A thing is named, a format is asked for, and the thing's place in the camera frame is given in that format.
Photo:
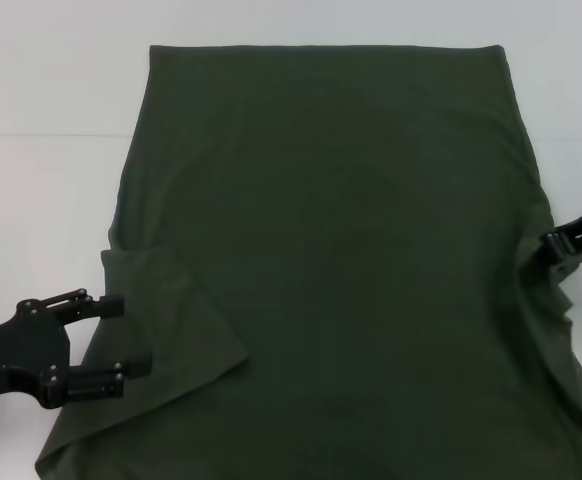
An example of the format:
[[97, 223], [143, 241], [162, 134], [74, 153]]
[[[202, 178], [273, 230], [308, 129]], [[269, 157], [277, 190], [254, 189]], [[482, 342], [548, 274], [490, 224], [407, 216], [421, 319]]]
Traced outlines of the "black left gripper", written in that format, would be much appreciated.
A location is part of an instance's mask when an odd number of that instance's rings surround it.
[[122, 397], [126, 380], [151, 374], [153, 355], [134, 355], [102, 368], [69, 368], [65, 324], [118, 318], [124, 310], [122, 296], [95, 299], [86, 289], [19, 302], [13, 317], [0, 324], [0, 395], [28, 394], [45, 409], [59, 408], [66, 400]]

